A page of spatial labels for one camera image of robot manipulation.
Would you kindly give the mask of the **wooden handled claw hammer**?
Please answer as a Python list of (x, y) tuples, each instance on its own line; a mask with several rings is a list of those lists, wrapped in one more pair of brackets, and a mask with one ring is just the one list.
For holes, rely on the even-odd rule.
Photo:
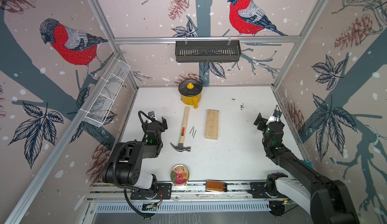
[(190, 107), (185, 107), (184, 109), (184, 115), (183, 115), (183, 120), (182, 120), (182, 125), (179, 133), (179, 142), (177, 145), (174, 145), (172, 143), (171, 146), (179, 152), (183, 151), (188, 151), (190, 152), (190, 146), (184, 146), (184, 141), (185, 141), (185, 135), (186, 135), (186, 129), (187, 129), (187, 123), (188, 123), (188, 116), (189, 116), (189, 109)]

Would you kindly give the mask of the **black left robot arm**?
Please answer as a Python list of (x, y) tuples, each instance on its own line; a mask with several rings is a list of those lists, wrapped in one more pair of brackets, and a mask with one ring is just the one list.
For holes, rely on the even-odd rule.
[[(142, 161), (159, 156), (163, 147), (161, 133), (167, 130), (168, 126), (167, 120), (163, 117), (158, 121), (154, 115), (147, 115), (143, 111), (139, 111), (138, 116), (144, 132), (142, 140), (117, 143), (101, 177), (103, 183), (113, 184), (124, 191), (125, 200), (135, 213), (143, 219), (151, 219), (156, 215), (162, 201), (171, 198), (172, 184), (158, 183), (154, 174), (142, 171)], [(130, 201), (129, 190), (135, 198), (147, 200), (158, 198), (158, 201), (144, 204), (137, 209)]]

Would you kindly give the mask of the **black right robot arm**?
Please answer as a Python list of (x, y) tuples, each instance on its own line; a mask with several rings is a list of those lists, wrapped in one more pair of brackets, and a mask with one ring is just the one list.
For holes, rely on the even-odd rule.
[(283, 144), (285, 125), (279, 117), (270, 120), (259, 114), (254, 125), (263, 133), (266, 157), (287, 171), (267, 176), (266, 193), (270, 197), (285, 195), (310, 214), (315, 224), (359, 223), (346, 185), (319, 174)]

